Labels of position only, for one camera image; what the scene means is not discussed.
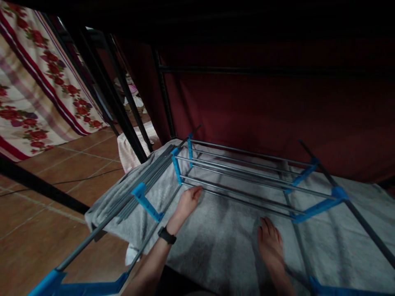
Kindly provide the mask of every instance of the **gray towel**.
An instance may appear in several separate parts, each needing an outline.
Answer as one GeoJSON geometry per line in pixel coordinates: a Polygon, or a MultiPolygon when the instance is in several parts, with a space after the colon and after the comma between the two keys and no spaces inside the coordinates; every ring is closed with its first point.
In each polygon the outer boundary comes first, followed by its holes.
{"type": "MultiPolygon", "coordinates": [[[[172,140],[154,152],[146,163],[132,170],[99,198],[85,215],[88,225],[90,227],[92,224],[98,225],[104,218],[103,213],[106,212],[106,208],[120,198],[141,171],[155,160],[167,145],[179,142],[172,140]]],[[[200,145],[195,147],[216,154],[276,166],[274,162],[256,157],[237,155],[200,145]]],[[[188,157],[187,149],[183,149],[180,155],[188,157]]],[[[213,160],[213,157],[208,155],[202,155],[200,158],[213,160]]],[[[226,163],[219,158],[214,159],[214,162],[226,163]]],[[[181,171],[185,173],[189,169],[189,163],[183,161],[179,163],[181,171]]],[[[276,172],[246,168],[236,162],[230,165],[278,178],[276,172]]],[[[235,180],[196,167],[192,169],[190,176],[286,203],[283,193],[279,190],[235,180]]],[[[378,186],[342,178],[335,180],[344,187],[358,210],[392,252],[395,252],[394,200],[378,186]]],[[[160,211],[177,186],[177,178],[171,164],[148,193],[147,199],[160,211]]],[[[331,189],[321,173],[313,173],[300,186],[326,194],[330,194],[331,189]]],[[[185,189],[187,187],[182,187],[177,194],[159,227],[166,225],[185,189]]],[[[296,208],[303,210],[323,200],[303,192],[291,193],[290,199],[296,208]]],[[[307,283],[308,278],[290,220],[207,193],[202,194],[197,209],[178,233],[177,242],[172,247],[167,265],[215,293],[258,295],[260,284],[268,279],[266,267],[259,257],[256,241],[258,218],[261,216],[270,217],[281,232],[285,262],[293,277],[292,282],[298,295],[305,294],[303,285],[307,283]]],[[[155,224],[140,205],[121,224],[116,224],[116,220],[117,218],[113,219],[105,230],[128,241],[130,248],[135,249],[140,248],[141,242],[155,224]]],[[[341,204],[315,216],[301,223],[299,227],[314,271],[313,275],[321,284],[386,293],[395,292],[393,268],[345,205],[341,204]]],[[[145,253],[157,240],[156,232],[144,250],[145,253]]]]}

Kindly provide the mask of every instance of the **wrist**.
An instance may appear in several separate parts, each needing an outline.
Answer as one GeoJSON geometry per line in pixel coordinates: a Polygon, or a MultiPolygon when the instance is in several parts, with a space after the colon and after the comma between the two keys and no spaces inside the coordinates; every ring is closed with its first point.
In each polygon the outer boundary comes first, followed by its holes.
{"type": "Polygon", "coordinates": [[[177,235],[184,222],[185,219],[181,215],[174,213],[173,216],[170,218],[169,222],[167,222],[167,232],[174,236],[177,235]]]}

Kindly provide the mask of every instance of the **blue plastic bracket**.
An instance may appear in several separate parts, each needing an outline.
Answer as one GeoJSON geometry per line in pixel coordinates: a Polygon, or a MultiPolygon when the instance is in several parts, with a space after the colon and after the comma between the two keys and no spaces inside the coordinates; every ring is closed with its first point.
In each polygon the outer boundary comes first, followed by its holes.
{"type": "Polygon", "coordinates": [[[115,282],[62,284],[67,273],[52,270],[28,296],[104,296],[118,294],[125,284],[128,273],[123,273],[115,282]]]}
{"type": "Polygon", "coordinates": [[[310,280],[310,285],[311,285],[313,295],[325,295],[325,296],[386,296],[386,295],[390,295],[390,294],[371,292],[371,291],[362,291],[362,290],[355,290],[355,289],[321,286],[319,281],[315,277],[312,277],[312,276],[309,276],[309,280],[310,280]]]}
{"type": "Polygon", "coordinates": [[[315,206],[312,206],[311,208],[308,208],[307,210],[305,210],[304,215],[291,214],[292,218],[294,218],[292,223],[297,224],[297,223],[306,221],[307,219],[309,219],[315,215],[318,215],[322,212],[329,210],[330,208],[333,208],[334,206],[337,206],[343,200],[349,198],[347,193],[340,186],[333,187],[331,195],[333,197],[336,197],[337,199],[336,200],[326,199],[326,200],[316,204],[315,206]]]}
{"type": "Polygon", "coordinates": [[[193,158],[193,153],[192,153],[192,142],[191,142],[192,138],[193,138],[193,134],[190,133],[190,134],[188,135],[188,151],[189,151],[189,159],[190,159],[190,160],[192,160],[192,158],[193,158]]]}
{"type": "MultiPolygon", "coordinates": [[[[301,176],[298,176],[294,179],[294,181],[292,182],[292,186],[298,186],[300,182],[302,182],[303,180],[305,180],[312,172],[314,172],[317,169],[317,165],[320,163],[320,160],[316,157],[311,159],[311,164],[313,166],[308,167],[307,169],[305,169],[302,172],[301,176]]],[[[286,189],[284,190],[285,194],[290,194],[292,192],[292,189],[286,189]]]]}
{"type": "Polygon", "coordinates": [[[149,200],[144,195],[145,189],[147,186],[144,183],[140,183],[139,185],[136,186],[135,189],[133,189],[132,194],[135,196],[135,199],[143,206],[143,208],[148,212],[148,214],[151,215],[152,218],[156,222],[160,222],[165,215],[165,213],[158,213],[155,208],[151,205],[149,200]]]}
{"type": "Polygon", "coordinates": [[[178,163],[178,159],[176,158],[178,153],[180,153],[180,150],[176,147],[173,149],[173,151],[171,153],[172,153],[172,160],[173,160],[173,164],[174,164],[174,169],[176,170],[177,180],[178,180],[178,183],[181,185],[183,182],[183,179],[181,179],[180,165],[178,163]]]}

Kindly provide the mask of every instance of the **hand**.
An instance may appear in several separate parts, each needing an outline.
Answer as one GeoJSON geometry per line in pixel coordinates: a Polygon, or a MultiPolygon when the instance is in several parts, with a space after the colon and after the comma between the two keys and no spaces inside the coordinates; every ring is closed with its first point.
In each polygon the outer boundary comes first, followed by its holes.
{"type": "Polygon", "coordinates": [[[269,272],[284,270],[283,239],[279,230],[268,217],[260,218],[262,226],[258,228],[258,246],[262,260],[269,272]]]}
{"type": "Polygon", "coordinates": [[[195,186],[185,190],[181,194],[180,201],[178,202],[177,209],[174,214],[186,220],[198,206],[199,197],[202,194],[202,191],[202,186],[195,186]]]}
{"type": "Polygon", "coordinates": [[[199,197],[202,194],[203,187],[195,186],[185,190],[180,197],[177,208],[166,225],[168,233],[176,235],[181,229],[182,224],[189,217],[189,215],[198,206],[199,197]]]}

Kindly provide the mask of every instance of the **striped fabric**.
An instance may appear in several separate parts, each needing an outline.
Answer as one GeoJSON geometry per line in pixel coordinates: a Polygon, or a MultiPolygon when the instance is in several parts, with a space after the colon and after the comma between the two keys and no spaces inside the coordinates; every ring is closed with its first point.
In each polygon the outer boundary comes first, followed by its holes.
{"type": "Polygon", "coordinates": [[[0,1],[0,154],[18,162],[107,124],[44,21],[0,1]]]}

